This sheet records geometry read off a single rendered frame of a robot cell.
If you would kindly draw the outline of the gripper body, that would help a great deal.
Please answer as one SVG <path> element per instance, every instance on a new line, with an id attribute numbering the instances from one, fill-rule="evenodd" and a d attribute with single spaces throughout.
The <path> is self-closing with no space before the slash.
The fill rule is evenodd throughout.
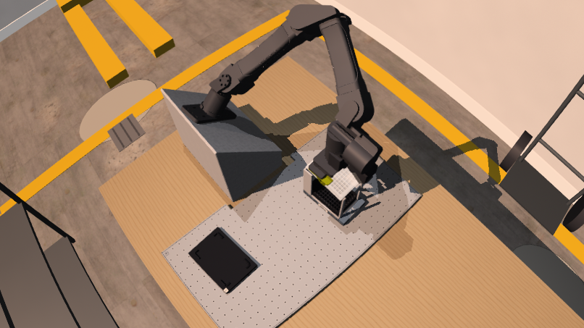
<path id="1" fill-rule="evenodd" d="M 334 154 L 343 154 L 343 152 L 336 153 L 331 151 L 326 144 L 325 148 L 313 158 L 313 162 L 309 165 L 309 169 L 320 179 L 326 175 L 332 178 L 337 173 L 337 171 L 328 164 L 329 151 Z"/>

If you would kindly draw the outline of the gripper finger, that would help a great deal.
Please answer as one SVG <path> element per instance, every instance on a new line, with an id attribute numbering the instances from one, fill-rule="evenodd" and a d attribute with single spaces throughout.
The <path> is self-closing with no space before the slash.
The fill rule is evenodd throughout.
<path id="1" fill-rule="evenodd" d="M 310 172 L 312 172 L 310 169 L 309 169 L 309 171 L 310 171 Z M 313 172 L 312 172 L 312 173 L 313 173 Z M 313 174 L 314 174 L 314 173 L 313 173 Z M 314 174 L 314 175 L 315 175 L 315 174 Z M 315 175 L 315 176 L 316 176 L 316 175 Z M 323 177 L 322 179 L 320 179 L 320 178 L 317 176 L 317 179 L 320 181 L 320 183 L 321 183 L 323 186 L 325 186 L 325 185 L 326 185 L 326 186 L 328 186 L 328 185 L 329 185 L 329 184 L 330 184 L 330 183 L 333 181 L 333 179 L 331 179 L 331 178 L 330 178 L 328 175 L 326 175 L 326 176 L 325 176 L 325 177 Z"/>

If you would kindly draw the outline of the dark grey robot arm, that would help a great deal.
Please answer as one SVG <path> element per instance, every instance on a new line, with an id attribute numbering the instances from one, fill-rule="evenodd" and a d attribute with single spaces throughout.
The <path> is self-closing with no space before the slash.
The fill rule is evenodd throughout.
<path id="1" fill-rule="evenodd" d="M 196 124 L 235 119 L 237 115 L 227 108 L 231 95 L 245 94 L 266 69 L 290 50 L 323 36 L 335 75 L 339 108 L 337 120 L 328 125 L 326 144 L 333 152 L 343 152 L 342 157 L 329 151 L 328 164 L 337 172 L 348 164 L 356 181 L 364 185 L 376 173 L 375 162 L 383 147 L 362 129 L 375 110 L 351 41 L 351 18 L 332 5 L 319 4 L 298 4 L 285 18 L 269 38 L 226 67 L 209 84 L 211 89 L 201 104 L 182 105 L 181 110 Z"/>

